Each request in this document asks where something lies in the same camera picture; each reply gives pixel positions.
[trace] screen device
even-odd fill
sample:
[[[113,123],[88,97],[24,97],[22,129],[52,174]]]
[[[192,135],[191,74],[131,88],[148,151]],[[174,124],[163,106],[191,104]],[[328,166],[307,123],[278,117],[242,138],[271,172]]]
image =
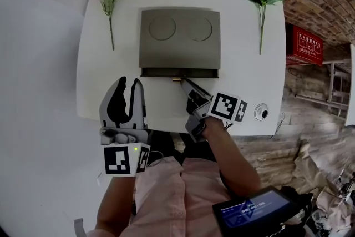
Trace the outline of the screen device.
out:
[[[244,200],[213,205],[213,210],[224,236],[242,233],[267,236],[300,209],[277,189],[268,187]]]

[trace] black pants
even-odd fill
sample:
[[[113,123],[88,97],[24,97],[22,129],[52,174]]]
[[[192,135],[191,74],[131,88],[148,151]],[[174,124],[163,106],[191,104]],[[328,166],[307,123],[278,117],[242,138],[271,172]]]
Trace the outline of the black pants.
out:
[[[180,137],[185,143],[185,150],[180,153],[175,149],[174,141],[168,132],[160,132],[155,130],[151,137],[150,151],[148,158],[148,165],[158,159],[161,159],[161,155],[158,152],[163,153],[164,157],[174,156],[174,158],[182,165],[186,157],[189,158],[203,158],[216,162],[215,156],[207,141],[194,143],[191,136],[186,133],[180,133]]]

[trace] wooden floor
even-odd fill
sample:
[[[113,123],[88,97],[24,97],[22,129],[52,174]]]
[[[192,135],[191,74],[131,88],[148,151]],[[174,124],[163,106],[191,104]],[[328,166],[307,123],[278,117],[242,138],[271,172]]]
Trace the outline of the wooden floor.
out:
[[[345,168],[343,177],[355,171],[355,128],[344,127],[344,120],[329,113],[323,105],[295,98],[295,94],[325,99],[329,75],[326,66],[304,65],[286,68],[285,87],[276,135],[234,137],[246,159],[259,172],[263,186],[291,185],[308,191],[292,176],[294,159],[301,144],[309,142],[309,153],[333,183]]]

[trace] red fire extinguisher box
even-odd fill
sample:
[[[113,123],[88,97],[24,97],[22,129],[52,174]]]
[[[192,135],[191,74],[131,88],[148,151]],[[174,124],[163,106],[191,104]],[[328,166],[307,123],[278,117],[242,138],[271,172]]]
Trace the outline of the red fire extinguisher box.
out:
[[[286,26],[286,65],[323,63],[323,40],[289,24]]]

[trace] white table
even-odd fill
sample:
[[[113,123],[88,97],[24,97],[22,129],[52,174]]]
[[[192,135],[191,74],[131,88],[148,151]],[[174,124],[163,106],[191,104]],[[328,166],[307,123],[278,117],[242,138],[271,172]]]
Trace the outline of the white table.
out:
[[[112,51],[108,17],[100,0],[89,0],[77,67],[77,111],[80,117],[99,119],[99,105],[108,88],[121,76],[130,86],[139,78],[144,86],[148,126],[155,130],[186,132],[187,96],[171,78],[140,77],[138,67],[141,11],[151,8],[196,7],[219,11],[221,17],[221,70],[219,79],[193,79],[211,94],[223,90],[248,102],[242,124],[233,135],[275,133],[285,78],[285,20],[282,3],[266,9],[262,55],[259,55],[258,10],[248,0],[118,0],[113,15],[115,51]],[[269,108],[259,122],[254,110]]]

